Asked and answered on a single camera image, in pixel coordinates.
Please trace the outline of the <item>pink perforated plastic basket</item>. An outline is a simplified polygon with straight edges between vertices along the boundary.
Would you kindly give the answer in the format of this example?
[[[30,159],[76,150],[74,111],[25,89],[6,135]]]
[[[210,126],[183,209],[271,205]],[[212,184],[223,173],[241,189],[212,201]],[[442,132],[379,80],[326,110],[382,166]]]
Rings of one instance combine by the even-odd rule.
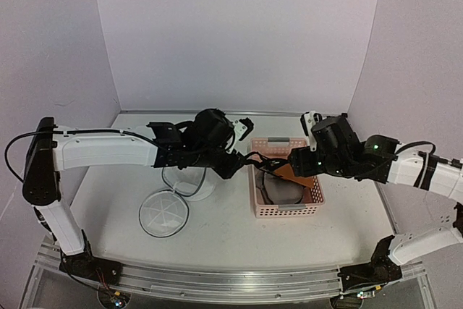
[[[306,146],[300,137],[254,137],[250,143],[252,159],[259,155],[286,158],[292,149]],[[325,204],[325,197],[317,177],[290,178],[291,167],[284,166],[276,174],[268,174],[250,167],[250,197],[258,219],[313,216]]]

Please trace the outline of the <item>dark grey bra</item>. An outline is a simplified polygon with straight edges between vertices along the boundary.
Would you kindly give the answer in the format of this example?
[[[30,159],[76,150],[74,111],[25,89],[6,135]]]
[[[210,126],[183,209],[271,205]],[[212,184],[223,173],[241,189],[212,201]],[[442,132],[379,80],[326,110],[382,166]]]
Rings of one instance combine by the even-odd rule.
[[[298,204],[302,201],[305,187],[270,174],[256,177],[256,187],[267,205]]]

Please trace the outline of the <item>white mesh laundry bag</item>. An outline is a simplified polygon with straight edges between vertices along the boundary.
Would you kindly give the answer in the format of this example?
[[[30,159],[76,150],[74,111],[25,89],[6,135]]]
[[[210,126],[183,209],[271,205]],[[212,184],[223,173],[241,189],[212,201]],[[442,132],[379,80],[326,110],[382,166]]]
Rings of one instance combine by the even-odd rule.
[[[180,233],[190,217],[190,203],[208,198],[219,178],[206,168],[164,168],[165,188],[149,195],[140,205],[138,221],[151,237],[165,239]]]

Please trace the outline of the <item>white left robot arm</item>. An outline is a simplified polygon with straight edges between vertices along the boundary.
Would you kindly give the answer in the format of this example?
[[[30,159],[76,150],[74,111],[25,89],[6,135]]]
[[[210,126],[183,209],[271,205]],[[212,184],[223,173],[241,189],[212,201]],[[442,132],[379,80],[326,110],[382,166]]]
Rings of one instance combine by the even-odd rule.
[[[75,128],[42,118],[28,135],[22,194],[38,212],[82,278],[97,271],[87,232],[64,200],[64,173],[101,168],[211,169],[232,178],[249,162],[237,146],[254,130],[249,118],[231,119],[205,109],[183,122],[151,121],[142,127]]]

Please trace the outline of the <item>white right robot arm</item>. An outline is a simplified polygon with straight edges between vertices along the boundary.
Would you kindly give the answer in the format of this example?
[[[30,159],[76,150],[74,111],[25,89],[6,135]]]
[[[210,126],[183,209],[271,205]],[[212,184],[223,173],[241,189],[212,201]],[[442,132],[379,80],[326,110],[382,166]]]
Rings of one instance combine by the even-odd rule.
[[[322,117],[304,113],[300,122],[308,145],[295,148],[288,157],[296,177],[327,174],[332,177],[371,180],[385,185],[402,185],[431,192],[456,203],[456,220],[443,222],[425,232],[395,234],[379,242],[385,255],[377,255],[364,267],[371,282],[391,273],[393,264],[402,266],[423,255],[462,243],[462,161],[424,151],[427,140],[402,143],[384,135],[359,140],[347,116]]]

